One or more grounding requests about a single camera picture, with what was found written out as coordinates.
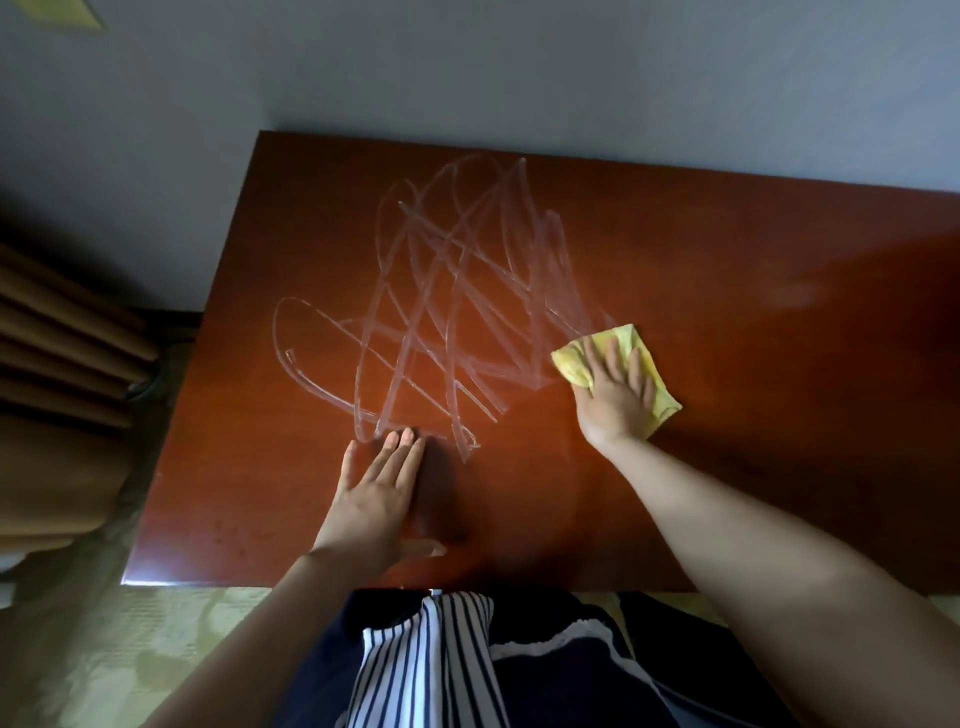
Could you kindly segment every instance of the table top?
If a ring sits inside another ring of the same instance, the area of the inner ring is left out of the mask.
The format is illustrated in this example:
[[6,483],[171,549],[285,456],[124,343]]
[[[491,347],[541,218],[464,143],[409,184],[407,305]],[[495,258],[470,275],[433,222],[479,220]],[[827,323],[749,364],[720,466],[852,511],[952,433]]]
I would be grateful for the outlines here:
[[433,436],[381,584],[688,587],[549,352],[633,323],[654,437],[960,588],[960,196],[262,133],[125,574],[272,585],[351,438]]

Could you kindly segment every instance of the glossy table surface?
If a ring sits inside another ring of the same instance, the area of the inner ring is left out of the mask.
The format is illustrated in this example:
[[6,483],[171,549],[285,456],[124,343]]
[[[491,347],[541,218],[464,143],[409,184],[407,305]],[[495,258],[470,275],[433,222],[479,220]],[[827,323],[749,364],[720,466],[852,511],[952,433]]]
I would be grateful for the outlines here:
[[660,447],[960,589],[960,196],[263,133],[127,583],[272,585],[350,438],[434,436],[381,582],[688,583],[548,353],[633,323]]

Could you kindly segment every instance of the right hand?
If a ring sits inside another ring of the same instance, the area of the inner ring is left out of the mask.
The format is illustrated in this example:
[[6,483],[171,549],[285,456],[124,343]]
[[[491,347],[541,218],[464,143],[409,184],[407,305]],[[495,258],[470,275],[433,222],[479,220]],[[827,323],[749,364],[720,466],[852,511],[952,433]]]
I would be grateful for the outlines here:
[[593,374],[593,391],[571,385],[577,401],[577,421],[587,442],[609,455],[618,442],[643,439],[653,418],[657,385],[643,373],[639,350],[630,352],[624,372],[615,339],[611,339],[603,358],[589,336],[581,343]]

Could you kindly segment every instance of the brown curtain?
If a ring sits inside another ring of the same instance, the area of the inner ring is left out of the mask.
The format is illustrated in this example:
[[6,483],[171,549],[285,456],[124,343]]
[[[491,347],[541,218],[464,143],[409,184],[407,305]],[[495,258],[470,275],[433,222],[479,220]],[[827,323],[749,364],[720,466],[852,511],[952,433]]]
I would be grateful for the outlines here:
[[0,553],[101,525],[131,469],[128,393],[157,348],[143,322],[0,243]]

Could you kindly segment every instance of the gray wall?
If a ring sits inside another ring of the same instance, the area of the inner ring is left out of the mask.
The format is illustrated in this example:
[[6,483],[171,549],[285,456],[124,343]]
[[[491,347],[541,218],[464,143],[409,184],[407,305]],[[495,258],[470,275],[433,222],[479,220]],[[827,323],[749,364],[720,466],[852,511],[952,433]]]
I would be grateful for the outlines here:
[[261,128],[960,190],[955,0],[0,2],[0,214],[204,306]]

